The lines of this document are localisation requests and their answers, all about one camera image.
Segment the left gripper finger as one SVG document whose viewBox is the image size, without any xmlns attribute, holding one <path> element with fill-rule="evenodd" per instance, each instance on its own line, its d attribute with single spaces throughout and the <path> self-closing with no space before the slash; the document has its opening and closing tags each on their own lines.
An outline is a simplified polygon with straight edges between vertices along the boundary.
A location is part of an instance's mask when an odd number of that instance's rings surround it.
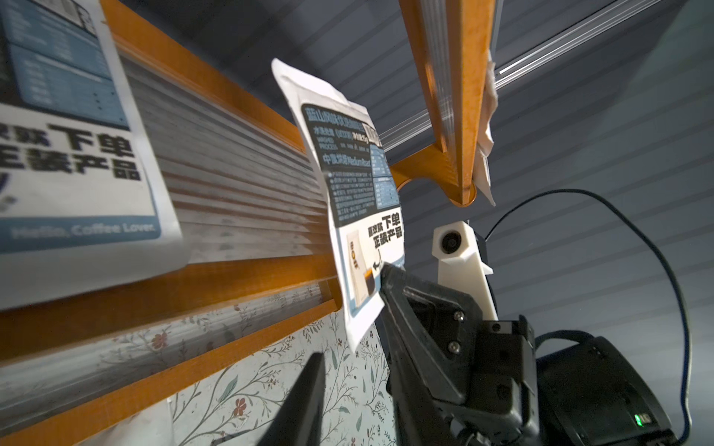
<svg viewBox="0 0 714 446">
<path fill-rule="evenodd" d="M 258 445 L 319 445 L 325 379 L 325 355 L 314 353 Z"/>
</svg>

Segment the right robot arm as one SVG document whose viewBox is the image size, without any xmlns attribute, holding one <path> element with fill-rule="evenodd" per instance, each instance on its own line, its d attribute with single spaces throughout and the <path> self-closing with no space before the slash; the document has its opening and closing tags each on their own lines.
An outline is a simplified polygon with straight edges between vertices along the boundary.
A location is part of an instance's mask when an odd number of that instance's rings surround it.
<svg viewBox="0 0 714 446">
<path fill-rule="evenodd" d="M 467 294 L 401 268 L 381 271 L 386 351 L 401 445 L 672 445 L 654 393 L 605 338 L 524 318 L 490 321 Z"/>
</svg>

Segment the dark blue coffee bag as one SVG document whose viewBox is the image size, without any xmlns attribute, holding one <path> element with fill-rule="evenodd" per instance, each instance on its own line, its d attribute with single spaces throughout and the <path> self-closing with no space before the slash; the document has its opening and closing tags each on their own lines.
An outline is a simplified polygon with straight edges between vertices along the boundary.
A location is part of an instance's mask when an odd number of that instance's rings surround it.
<svg viewBox="0 0 714 446">
<path fill-rule="evenodd" d="M 327 201 L 345 331 L 356 351 L 384 307 L 383 267 L 405 263 L 399 193 L 366 107 L 280 59 L 273 59 L 271 70 Z"/>
</svg>

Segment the dark blue coffee bag under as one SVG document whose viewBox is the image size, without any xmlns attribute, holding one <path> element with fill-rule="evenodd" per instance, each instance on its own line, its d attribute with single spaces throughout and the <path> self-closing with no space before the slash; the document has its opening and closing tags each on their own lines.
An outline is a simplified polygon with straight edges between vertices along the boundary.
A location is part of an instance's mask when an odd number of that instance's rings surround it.
<svg viewBox="0 0 714 446">
<path fill-rule="evenodd" d="M 183 268 L 173 204 L 97 1 L 1 5 L 1 307 Z"/>
</svg>

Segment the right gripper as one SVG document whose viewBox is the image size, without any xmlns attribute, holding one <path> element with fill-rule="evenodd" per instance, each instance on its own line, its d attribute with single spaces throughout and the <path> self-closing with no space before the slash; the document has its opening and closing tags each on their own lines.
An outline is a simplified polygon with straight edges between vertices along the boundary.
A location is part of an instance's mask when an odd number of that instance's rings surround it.
<svg viewBox="0 0 714 446">
<path fill-rule="evenodd" d="M 533 330 L 386 264 L 377 330 L 399 445 L 539 445 Z"/>
</svg>

